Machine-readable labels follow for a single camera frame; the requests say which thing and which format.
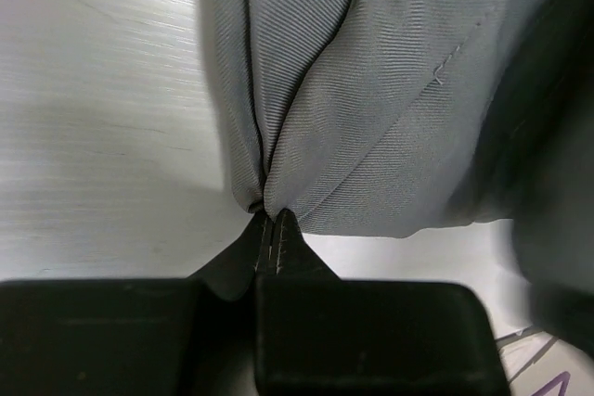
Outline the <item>grey pleated skirt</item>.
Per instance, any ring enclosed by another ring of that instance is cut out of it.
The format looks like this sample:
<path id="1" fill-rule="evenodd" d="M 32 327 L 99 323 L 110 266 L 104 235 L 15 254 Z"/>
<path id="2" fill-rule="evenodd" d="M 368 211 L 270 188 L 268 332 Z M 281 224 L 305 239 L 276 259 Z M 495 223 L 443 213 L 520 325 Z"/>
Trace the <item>grey pleated skirt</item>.
<path id="1" fill-rule="evenodd" d="M 231 187 L 308 231 L 509 219 L 533 323 L 593 338 L 593 0 L 203 0 Z"/>

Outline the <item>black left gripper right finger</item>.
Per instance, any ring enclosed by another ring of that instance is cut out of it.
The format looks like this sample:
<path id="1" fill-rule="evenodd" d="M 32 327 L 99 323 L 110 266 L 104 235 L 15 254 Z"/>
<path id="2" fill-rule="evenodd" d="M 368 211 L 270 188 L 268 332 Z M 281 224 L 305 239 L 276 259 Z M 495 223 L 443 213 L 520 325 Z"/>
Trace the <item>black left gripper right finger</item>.
<path id="1" fill-rule="evenodd" d="M 487 312 L 446 282 L 339 278 L 291 211 L 269 225 L 254 288 L 262 395 L 507 395 Z"/>

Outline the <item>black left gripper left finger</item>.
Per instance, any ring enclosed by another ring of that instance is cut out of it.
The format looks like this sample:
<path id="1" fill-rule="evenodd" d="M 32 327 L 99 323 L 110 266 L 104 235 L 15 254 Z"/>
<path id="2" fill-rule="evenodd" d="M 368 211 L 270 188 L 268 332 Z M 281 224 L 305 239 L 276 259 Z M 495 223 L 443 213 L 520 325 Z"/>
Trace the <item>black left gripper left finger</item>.
<path id="1" fill-rule="evenodd" d="M 204 340 L 248 295 L 271 221 L 186 278 L 10 280 L 1 285 L 5 395 L 179 395 Z"/>

